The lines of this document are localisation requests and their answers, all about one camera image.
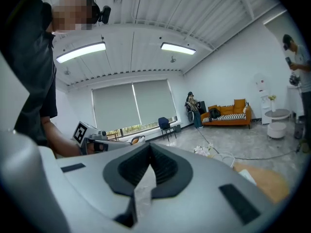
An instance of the wooden surface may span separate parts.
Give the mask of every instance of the wooden surface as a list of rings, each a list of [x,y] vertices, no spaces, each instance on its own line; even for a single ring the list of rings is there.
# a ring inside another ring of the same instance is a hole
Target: wooden surface
[[[271,199],[273,203],[282,201],[289,195],[288,185],[282,175],[263,168],[249,166],[236,162],[234,170],[246,169],[257,183],[257,187]]]

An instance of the jeans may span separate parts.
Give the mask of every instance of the jeans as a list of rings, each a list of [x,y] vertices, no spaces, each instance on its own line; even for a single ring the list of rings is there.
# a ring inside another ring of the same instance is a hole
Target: jeans
[[[311,92],[301,93],[301,98],[302,98],[303,109],[305,112],[305,121],[306,121],[305,139],[307,140],[309,148],[311,148]]]
[[[202,122],[201,122],[201,115],[200,115],[200,112],[198,111],[193,111],[193,122],[194,122],[194,126],[196,128],[199,128],[202,126]]]

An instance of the floor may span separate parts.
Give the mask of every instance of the floor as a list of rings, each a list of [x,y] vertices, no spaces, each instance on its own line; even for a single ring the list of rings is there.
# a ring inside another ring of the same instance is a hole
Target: floor
[[[236,158],[258,159],[270,158],[286,154],[296,149],[298,140],[294,139],[294,123],[288,119],[283,121],[287,125],[286,136],[282,139],[268,139],[267,125],[261,122],[252,123],[251,129],[247,126],[207,126],[196,129],[194,126],[177,133],[177,139],[172,135],[170,141],[165,137],[153,142],[174,146],[181,150],[193,151],[196,146],[207,147],[212,143],[218,152],[229,151]],[[309,155],[303,152],[292,152],[278,158],[268,160],[236,160],[244,164],[265,169],[271,169],[283,175],[290,189],[295,187],[301,170]],[[152,168],[148,168],[145,176],[135,190],[138,219],[143,217],[150,207],[150,191],[156,186]]]

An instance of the white corrugated ceiling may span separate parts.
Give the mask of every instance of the white corrugated ceiling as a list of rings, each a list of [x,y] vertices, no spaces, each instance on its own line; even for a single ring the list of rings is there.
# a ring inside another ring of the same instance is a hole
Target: white corrugated ceiling
[[[58,0],[43,0],[50,4]],[[127,72],[188,71],[246,25],[275,7],[278,0],[95,0],[111,7],[108,25],[54,39],[54,58],[104,37],[106,51],[62,64],[57,78],[66,85]],[[196,49],[194,55],[161,50],[163,42]]]

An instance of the cell phone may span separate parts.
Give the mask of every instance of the cell phone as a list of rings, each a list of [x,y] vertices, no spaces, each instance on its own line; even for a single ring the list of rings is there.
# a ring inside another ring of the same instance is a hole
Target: cell phone
[[[286,60],[286,62],[288,64],[288,66],[290,67],[291,64],[292,64],[292,61],[291,61],[290,57],[286,57],[285,60]]]

